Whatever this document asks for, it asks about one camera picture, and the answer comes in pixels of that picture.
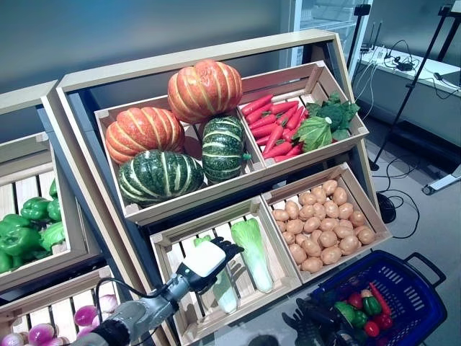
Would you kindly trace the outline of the right robot hand black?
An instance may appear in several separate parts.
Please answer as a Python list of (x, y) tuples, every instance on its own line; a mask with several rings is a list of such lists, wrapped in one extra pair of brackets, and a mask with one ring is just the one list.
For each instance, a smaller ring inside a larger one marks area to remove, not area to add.
[(339, 325), (337, 313), (314, 304), (311, 300), (297, 298), (297, 308), (292, 317), (282, 313), (282, 319), (297, 332), (295, 345), (341, 345), (336, 335)]

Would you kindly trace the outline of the left robot hand white back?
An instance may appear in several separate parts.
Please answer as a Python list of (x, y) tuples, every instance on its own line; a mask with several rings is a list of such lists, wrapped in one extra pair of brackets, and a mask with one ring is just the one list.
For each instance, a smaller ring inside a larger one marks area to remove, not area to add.
[(189, 291), (204, 293), (216, 281), (218, 274), (244, 248), (218, 236), (203, 241), (184, 258), (176, 274), (185, 279)]

